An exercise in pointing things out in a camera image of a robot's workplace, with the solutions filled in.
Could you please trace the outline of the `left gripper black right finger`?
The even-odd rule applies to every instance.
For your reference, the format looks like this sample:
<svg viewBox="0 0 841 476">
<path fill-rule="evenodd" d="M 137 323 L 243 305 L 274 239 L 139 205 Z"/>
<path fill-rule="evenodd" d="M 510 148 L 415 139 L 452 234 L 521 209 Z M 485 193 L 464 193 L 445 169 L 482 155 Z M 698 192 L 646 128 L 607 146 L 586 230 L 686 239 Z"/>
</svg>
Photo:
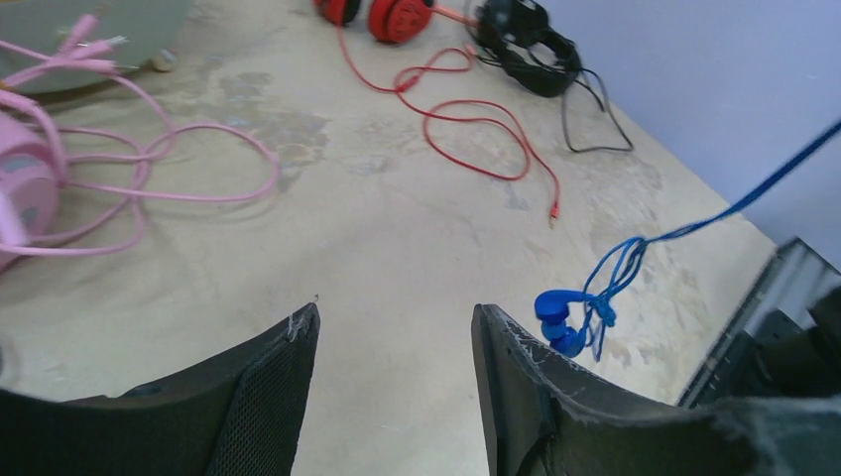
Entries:
<svg viewBox="0 0 841 476">
<path fill-rule="evenodd" d="M 838 398 L 731 398 L 685 409 L 564 357 L 494 304 L 472 348 L 494 475 L 836 475 Z"/>
</svg>

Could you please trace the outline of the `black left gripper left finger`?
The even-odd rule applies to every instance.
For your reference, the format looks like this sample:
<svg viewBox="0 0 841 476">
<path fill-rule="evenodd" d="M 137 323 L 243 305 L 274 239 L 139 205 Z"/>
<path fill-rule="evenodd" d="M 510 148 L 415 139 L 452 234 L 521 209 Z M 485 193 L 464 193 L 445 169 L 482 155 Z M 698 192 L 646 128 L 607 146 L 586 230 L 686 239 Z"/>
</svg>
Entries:
<svg viewBox="0 0 841 476">
<path fill-rule="evenodd" d="M 308 303 L 258 336 L 118 397 L 1 394 L 5 475 L 288 475 L 319 336 Z"/>
</svg>

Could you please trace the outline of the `red black headphones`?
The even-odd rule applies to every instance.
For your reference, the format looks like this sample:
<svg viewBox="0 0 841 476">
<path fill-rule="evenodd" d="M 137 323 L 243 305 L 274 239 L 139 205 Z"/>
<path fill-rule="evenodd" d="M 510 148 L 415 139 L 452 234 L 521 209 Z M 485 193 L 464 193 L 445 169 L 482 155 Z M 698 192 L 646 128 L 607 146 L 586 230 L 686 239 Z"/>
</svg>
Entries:
<svg viewBox="0 0 841 476">
<path fill-rule="evenodd" d="M 315 10 L 339 27 L 346 27 L 356 19 L 361 5 L 357 0 L 313 1 Z M 428 26 L 434 7 L 434 2 L 427 0 L 374 0 L 367 15 L 368 31 L 380 43 L 406 43 Z"/>
</svg>

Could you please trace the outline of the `black headphones right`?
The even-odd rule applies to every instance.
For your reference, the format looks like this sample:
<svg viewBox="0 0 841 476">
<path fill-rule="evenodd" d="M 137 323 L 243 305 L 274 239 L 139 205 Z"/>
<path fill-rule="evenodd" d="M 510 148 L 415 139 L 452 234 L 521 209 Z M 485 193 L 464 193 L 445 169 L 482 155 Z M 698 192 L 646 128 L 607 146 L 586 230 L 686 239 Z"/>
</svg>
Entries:
<svg viewBox="0 0 841 476">
<path fill-rule="evenodd" d="M 479 48 L 479 60 L 501 69 L 528 92 L 547 99 L 559 98 L 560 127 L 566 148 L 575 154 L 630 153 L 635 146 L 620 125 L 604 80 L 584 65 L 576 43 L 555 30 L 549 14 L 536 1 L 481 1 L 465 3 L 463 11 L 475 15 L 469 36 Z M 587 92 L 605 114 L 623 144 L 577 147 L 572 142 L 566 93 L 575 85 Z"/>
</svg>

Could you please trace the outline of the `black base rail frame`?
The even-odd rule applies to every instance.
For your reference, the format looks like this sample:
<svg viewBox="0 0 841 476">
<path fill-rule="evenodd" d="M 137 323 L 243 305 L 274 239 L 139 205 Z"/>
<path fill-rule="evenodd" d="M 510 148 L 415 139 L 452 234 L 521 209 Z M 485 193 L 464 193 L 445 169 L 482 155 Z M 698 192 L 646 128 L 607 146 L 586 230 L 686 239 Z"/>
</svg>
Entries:
<svg viewBox="0 0 841 476">
<path fill-rule="evenodd" d="M 777 248 L 677 403 L 840 393 L 840 273 L 799 238 Z"/>
</svg>

